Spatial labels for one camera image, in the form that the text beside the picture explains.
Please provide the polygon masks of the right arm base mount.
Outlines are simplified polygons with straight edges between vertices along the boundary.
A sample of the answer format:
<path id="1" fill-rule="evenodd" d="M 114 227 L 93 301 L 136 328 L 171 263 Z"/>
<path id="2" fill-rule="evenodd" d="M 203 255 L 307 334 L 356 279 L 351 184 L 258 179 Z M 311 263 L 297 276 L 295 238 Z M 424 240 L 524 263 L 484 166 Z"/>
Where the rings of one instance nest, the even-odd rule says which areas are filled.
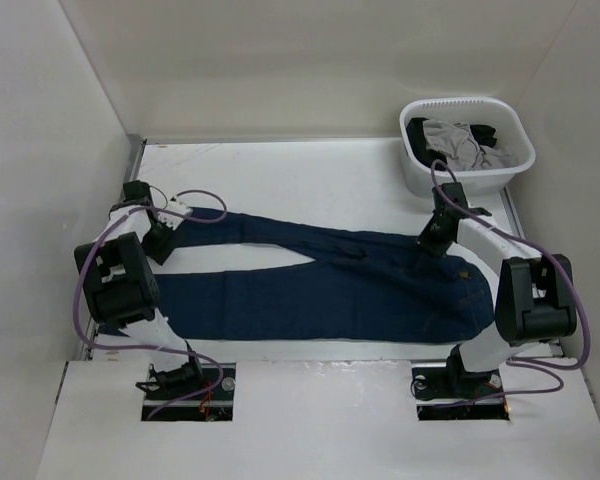
<path id="1" fill-rule="evenodd" d="M 421 421 L 508 421 L 498 369 L 458 377 L 441 363 L 416 363 L 412 368 L 410 391 L 416 400 Z"/>

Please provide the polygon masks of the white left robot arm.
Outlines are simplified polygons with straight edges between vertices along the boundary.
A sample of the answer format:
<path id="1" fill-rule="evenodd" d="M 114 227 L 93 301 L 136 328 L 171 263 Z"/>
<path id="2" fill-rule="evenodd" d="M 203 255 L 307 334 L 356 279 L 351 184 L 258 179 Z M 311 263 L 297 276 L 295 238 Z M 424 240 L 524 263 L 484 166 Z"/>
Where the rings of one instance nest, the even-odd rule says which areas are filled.
<path id="1" fill-rule="evenodd" d="M 136 387 L 190 399 L 203 390 L 205 376 L 188 342 L 159 310 L 160 291 L 150 263 L 164 264 L 184 241 L 184 218 L 192 209 L 176 200 L 167 206 L 172 213 L 155 210 L 148 183 L 125 183 L 122 201 L 109 211 L 111 232 L 100 244 L 77 246 L 74 260 L 86 271 L 80 289 L 93 320 L 152 348 L 149 379 Z"/>

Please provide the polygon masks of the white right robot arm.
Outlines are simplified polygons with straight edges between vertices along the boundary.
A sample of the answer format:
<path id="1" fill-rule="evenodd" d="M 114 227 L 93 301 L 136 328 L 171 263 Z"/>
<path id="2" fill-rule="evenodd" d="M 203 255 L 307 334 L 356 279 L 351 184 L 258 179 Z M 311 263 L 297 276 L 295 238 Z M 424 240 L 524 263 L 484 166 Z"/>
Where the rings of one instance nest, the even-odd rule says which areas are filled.
<path id="1" fill-rule="evenodd" d="M 582 316 L 571 261 L 501 230 L 488 211 L 469 206 L 459 182 L 435 185 L 433 215 L 417 238 L 440 259 L 453 244 L 476 255 L 497 275 L 488 326 L 456 344 L 442 368 L 418 373 L 422 400 L 455 398 L 460 404 L 505 396 L 496 378 L 501 365 L 539 343 L 573 335 Z"/>

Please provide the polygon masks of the dark blue denim trousers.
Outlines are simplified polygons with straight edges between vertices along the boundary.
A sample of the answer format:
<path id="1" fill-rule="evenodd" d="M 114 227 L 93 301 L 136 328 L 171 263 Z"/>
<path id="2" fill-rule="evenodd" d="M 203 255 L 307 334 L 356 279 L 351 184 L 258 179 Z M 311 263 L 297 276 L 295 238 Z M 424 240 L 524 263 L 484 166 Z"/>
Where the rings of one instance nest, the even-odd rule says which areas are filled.
<path id="1" fill-rule="evenodd" d="M 433 257 L 413 236 L 347 231 L 203 208 L 183 247 L 272 245 L 306 262 L 278 268 L 157 276 L 160 310 L 181 337 L 446 344 L 494 320 L 477 266 Z"/>

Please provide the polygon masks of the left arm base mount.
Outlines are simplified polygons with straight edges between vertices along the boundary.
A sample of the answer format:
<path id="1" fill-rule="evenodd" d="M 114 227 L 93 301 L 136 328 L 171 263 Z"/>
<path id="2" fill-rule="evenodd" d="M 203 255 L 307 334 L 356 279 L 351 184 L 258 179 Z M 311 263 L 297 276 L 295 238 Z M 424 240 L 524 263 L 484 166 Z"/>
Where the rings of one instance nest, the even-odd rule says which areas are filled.
<path id="1" fill-rule="evenodd" d="M 145 422 L 228 422 L 233 419 L 237 365 L 192 360 L 174 370 L 149 367 L 135 387 L 143 394 Z"/>

